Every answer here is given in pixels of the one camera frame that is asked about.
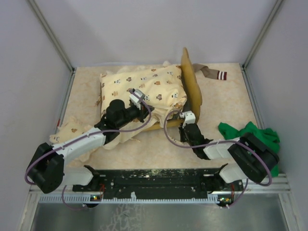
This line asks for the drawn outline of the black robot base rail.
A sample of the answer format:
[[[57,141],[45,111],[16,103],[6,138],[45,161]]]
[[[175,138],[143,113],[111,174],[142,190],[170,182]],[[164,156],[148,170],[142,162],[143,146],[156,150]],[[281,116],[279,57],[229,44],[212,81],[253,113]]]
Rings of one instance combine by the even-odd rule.
[[[52,186],[52,192],[37,193],[40,203],[82,204],[214,204],[228,208],[243,194],[288,193],[286,176],[280,174],[271,184],[265,178],[260,184],[251,180],[225,183],[217,168],[94,170],[88,184],[63,183]]]

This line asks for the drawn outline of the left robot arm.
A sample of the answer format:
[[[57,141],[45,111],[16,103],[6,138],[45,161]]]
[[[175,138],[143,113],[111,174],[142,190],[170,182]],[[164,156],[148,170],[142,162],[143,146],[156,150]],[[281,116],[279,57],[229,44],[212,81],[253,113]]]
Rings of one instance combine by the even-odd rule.
[[[130,102],[128,108],[122,100],[113,100],[99,123],[89,131],[63,143],[46,142],[36,149],[25,173],[28,184],[37,185],[43,193],[51,193],[59,186],[79,185],[90,191],[99,188],[100,175],[90,166],[66,167],[68,163],[86,152],[113,141],[122,127],[137,119],[145,126],[154,108],[145,102]]]

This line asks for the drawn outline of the wooden pet bed frame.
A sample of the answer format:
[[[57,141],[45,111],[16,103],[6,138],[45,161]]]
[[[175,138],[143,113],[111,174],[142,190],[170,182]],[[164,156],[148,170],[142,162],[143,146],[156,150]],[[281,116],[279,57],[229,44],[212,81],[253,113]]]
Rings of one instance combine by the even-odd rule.
[[[146,130],[162,128],[165,118],[168,119],[168,126],[178,126],[181,119],[168,115],[175,109],[192,111],[196,118],[200,116],[202,95],[187,49],[183,50],[180,65],[169,64],[133,70],[123,67],[115,74],[101,74],[99,80],[101,115],[106,113],[109,103],[114,99],[120,99],[125,106],[129,106],[129,91],[139,89],[145,94],[146,103],[155,108],[152,112],[151,127],[146,127]]]

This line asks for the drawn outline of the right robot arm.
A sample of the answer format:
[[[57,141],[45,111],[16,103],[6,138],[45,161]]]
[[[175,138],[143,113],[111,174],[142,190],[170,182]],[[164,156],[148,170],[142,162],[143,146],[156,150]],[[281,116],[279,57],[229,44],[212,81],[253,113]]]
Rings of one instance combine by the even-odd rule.
[[[268,175],[266,169],[273,170],[280,160],[270,147],[251,132],[232,140],[214,141],[204,138],[196,123],[181,123],[179,131],[180,141],[195,146],[192,150],[200,159],[234,159],[235,163],[223,167],[215,178],[216,187],[222,191],[236,180],[247,178],[261,183]]]

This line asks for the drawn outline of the cream animal print cushion cover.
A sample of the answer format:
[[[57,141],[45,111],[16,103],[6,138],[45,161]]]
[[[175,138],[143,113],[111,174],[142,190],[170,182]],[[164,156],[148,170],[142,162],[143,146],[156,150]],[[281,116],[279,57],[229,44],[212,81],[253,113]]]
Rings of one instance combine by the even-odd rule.
[[[134,72],[105,73],[100,75],[101,83],[101,114],[106,114],[110,102],[122,100],[125,107],[130,106],[130,99],[142,99],[148,106],[154,108],[151,115],[144,121],[134,119],[125,125],[120,134],[104,146],[111,150],[124,143],[140,132],[150,128],[155,123],[163,126],[164,120],[170,120],[170,111],[182,110],[187,102],[187,94],[182,83],[182,70],[178,65],[145,68]]]

